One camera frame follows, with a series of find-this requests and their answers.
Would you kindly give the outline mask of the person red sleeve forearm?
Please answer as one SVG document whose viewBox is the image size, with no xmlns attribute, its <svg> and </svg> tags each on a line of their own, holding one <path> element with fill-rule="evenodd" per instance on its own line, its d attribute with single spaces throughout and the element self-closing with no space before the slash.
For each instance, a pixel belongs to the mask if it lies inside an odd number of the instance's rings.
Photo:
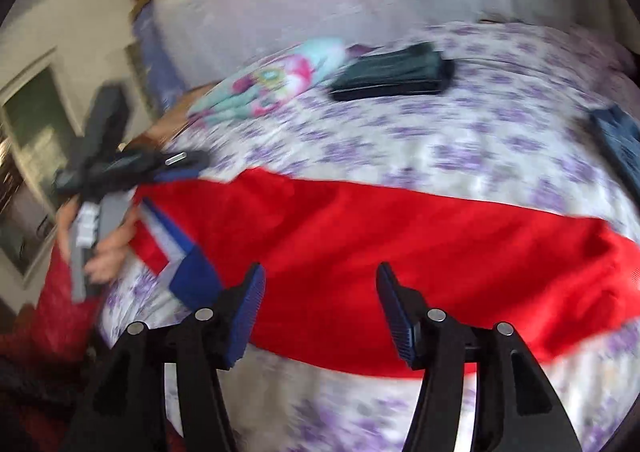
<svg viewBox="0 0 640 452">
<path fill-rule="evenodd" d="M 27 368 L 84 360 L 102 301 L 75 304 L 70 293 L 70 267 L 55 244 L 37 304 L 25 305 L 14 329 L 1 335 L 1 358 Z"/>
</svg>

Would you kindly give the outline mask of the person left hand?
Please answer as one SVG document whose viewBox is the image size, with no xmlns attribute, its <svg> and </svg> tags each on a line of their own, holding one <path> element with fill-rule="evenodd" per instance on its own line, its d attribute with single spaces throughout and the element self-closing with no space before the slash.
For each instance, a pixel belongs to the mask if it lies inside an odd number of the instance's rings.
<svg viewBox="0 0 640 452">
<path fill-rule="evenodd" d="M 56 246 L 65 264 L 70 261 L 70 227 L 78 209 L 78 200 L 72 198 L 56 213 Z M 93 257 L 85 264 L 85 272 L 93 284 L 107 284 L 118 278 L 129 253 L 130 241 L 136 234 L 137 221 L 138 209 L 130 207 L 122 223 L 96 245 Z"/>
</svg>

